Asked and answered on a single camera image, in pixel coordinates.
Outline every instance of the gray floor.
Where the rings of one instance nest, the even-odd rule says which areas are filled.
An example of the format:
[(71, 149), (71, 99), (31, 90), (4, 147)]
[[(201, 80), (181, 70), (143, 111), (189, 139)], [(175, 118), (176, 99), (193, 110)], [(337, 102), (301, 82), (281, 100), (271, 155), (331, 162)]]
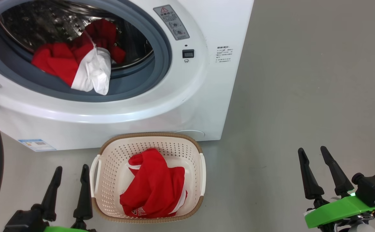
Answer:
[[(41, 201), (59, 165), (53, 225), (72, 225), (80, 167), (98, 150), (34, 153), (7, 136), (4, 144), (0, 231), (15, 210)], [(305, 148), (330, 198), (321, 145), (348, 177), (375, 174), (375, 1), (257, 0), (223, 138), (202, 143), (208, 180), (201, 209), (175, 223), (118, 224), (95, 214), (88, 225), (99, 232), (308, 231), (302, 213), (312, 201), (296, 151)]]

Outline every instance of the white plastic basket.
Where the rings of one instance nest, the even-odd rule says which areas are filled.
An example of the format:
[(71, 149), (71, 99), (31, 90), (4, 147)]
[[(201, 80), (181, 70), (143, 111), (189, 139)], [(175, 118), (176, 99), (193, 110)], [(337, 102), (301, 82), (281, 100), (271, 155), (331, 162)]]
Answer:
[[(126, 163), (129, 158), (149, 148), (156, 148), (168, 167), (185, 168), (187, 198), (173, 217), (144, 219), (124, 214), (120, 195), (134, 175)], [(107, 141), (90, 168), (93, 208), (105, 219), (125, 223), (162, 223), (192, 216), (203, 201), (206, 187), (206, 165), (199, 144), (186, 135), (173, 133), (138, 133), (120, 135)]]

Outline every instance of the washing machine door opening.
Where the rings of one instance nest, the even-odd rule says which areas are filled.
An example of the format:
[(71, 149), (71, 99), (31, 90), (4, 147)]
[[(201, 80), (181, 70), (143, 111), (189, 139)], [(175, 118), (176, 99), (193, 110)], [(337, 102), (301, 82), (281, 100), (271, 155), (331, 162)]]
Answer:
[[(127, 0), (6, 1), (12, 7), (0, 4), (0, 73), (32, 91), (79, 102), (124, 100), (154, 87), (170, 67), (167, 36), (154, 19)], [(114, 46), (126, 52), (124, 62), (111, 65), (107, 95), (71, 89), (31, 64), (40, 46), (71, 43), (98, 19), (116, 26)]]

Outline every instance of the white washing machine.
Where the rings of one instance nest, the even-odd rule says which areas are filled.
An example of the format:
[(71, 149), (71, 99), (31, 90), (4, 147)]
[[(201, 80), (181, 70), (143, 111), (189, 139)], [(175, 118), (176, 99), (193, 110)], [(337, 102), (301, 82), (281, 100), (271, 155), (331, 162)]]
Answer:
[[(0, 0), (0, 130), (36, 151), (167, 131), (221, 138), (253, 0)], [(109, 92), (76, 91), (30, 64), (37, 46), (117, 24), (127, 54)]]

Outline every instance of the brown basket rim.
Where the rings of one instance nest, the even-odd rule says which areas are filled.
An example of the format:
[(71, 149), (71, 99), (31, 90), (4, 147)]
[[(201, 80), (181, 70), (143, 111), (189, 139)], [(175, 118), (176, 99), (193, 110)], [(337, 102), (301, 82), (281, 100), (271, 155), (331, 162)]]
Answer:
[[(111, 139), (109, 139), (107, 142), (103, 144), (103, 146), (100, 148), (99, 154), (102, 155), (103, 151), (106, 149), (106, 147), (111, 144), (114, 141), (120, 140), (120, 139), (126, 139), (126, 138), (137, 138), (137, 137), (173, 137), (173, 138), (182, 138), (186, 139), (190, 142), (192, 142), (199, 153), (202, 152), (202, 148), (200, 145), (191, 137), (187, 135), (180, 135), (180, 134), (175, 134), (175, 133), (168, 133), (168, 132), (145, 132), (145, 133), (132, 133), (132, 134), (125, 134), (125, 135), (118, 135), (115, 136)], [(176, 217), (163, 217), (163, 218), (154, 218), (154, 219), (135, 219), (135, 218), (122, 218), (122, 217), (111, 217), (106, 215), (101, 211), (99, 208), (99, 205), (97, 205), (96, 198), (92, 198), (92, 204), (93, 207), (104, 219), (113, 221), (113, 222), (120, 222), (120, 223), (139, 223), (139, 224), (146, 224), (146, 223), (166, 223), (166, 222), (174, 222), (174, 221), (180, 221), (184, 220), (199, 210), (200, 206), (202, 205), (203, 202), (203, 196), (199, 197), (199, 201), (197, 202), (196, 206), (193, 208), (192, 211), (189, 213), (182, 215), (182, 216), (176, 216)]]

